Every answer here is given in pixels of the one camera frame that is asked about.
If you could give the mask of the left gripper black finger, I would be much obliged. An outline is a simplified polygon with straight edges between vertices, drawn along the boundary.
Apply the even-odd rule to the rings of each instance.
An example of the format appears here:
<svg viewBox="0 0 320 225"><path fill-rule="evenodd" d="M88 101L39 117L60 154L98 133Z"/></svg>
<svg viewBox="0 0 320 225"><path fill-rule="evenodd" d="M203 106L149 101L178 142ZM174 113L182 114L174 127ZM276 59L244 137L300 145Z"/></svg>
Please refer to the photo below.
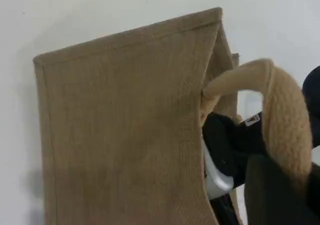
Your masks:
<svg viewBox="0 0 320 225"><path fill-rule="evenodd" d="M306 204L304 225L320 224L320 166L312 163L304 183Z"/></svg>
<svg viewBox="0 0 320 225"><path fill-rule="evenodd" d="M246 212L249 225L310 223L310 210L296 195L289 178L262 155L251 156L247 163Z"/></svg>

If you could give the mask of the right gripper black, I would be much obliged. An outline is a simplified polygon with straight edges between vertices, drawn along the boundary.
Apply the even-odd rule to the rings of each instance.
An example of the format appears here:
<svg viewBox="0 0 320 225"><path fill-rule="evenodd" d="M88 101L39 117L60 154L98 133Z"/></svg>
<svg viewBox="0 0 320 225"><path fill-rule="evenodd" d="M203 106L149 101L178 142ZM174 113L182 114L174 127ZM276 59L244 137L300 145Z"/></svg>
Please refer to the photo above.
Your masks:
<svg viewBox="0 0 320 225"><path fill-rule="evenodd" d="M245 183L249 157L266 154L261 112L240 123L212 112L202 132L212 160L222 174L233 178L235 187Z"/></svg>

